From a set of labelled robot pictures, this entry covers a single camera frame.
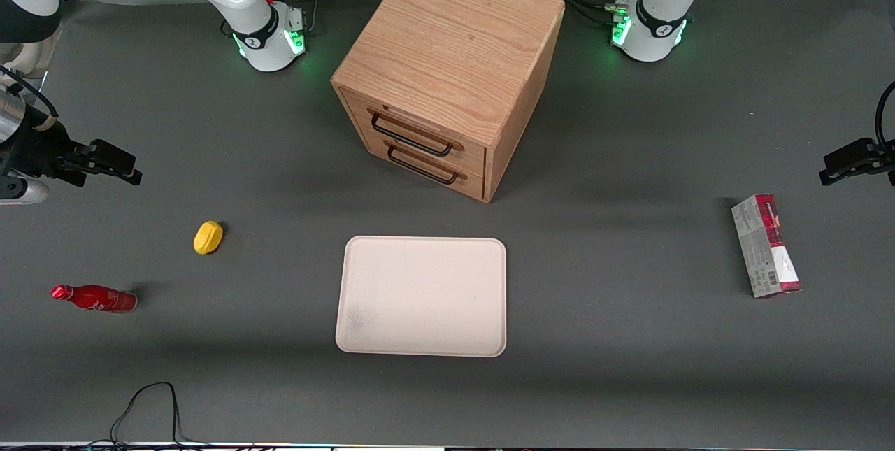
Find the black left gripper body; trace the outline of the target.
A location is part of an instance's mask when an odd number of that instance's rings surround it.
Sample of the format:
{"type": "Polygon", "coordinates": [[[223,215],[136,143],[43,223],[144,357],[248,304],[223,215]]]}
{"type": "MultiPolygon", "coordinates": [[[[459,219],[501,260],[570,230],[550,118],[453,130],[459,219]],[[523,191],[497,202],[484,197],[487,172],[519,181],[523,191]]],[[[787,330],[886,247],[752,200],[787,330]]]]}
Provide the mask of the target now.
{"type": "Polygon", "coordinates": [[[873,158],[873,161],[869,165],[867,173],[869,175],[885,173],[888,177],[889,184],[894,187],[894,140],[873,143],[872,146],[869,146],[869,149],[873,149],[875,158],[873,158]]]}

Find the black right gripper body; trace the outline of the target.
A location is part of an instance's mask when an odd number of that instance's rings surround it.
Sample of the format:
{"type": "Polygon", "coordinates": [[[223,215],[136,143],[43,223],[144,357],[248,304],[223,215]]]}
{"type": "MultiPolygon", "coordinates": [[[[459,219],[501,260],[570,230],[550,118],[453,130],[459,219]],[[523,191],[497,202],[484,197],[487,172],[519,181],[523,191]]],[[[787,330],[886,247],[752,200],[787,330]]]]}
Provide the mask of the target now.
{"type": "Polygon", "coordinates": [[[2,143],[2,176],[17,171],[35,179],[45,176],[83,186],[87,174],[67,168],[69,158],[78,154],[83,145],[71,139],[58,122],[45,131],[36,130],[35,126],[47,118],[41,110],[25,111],[19,128],[2,143]]]}

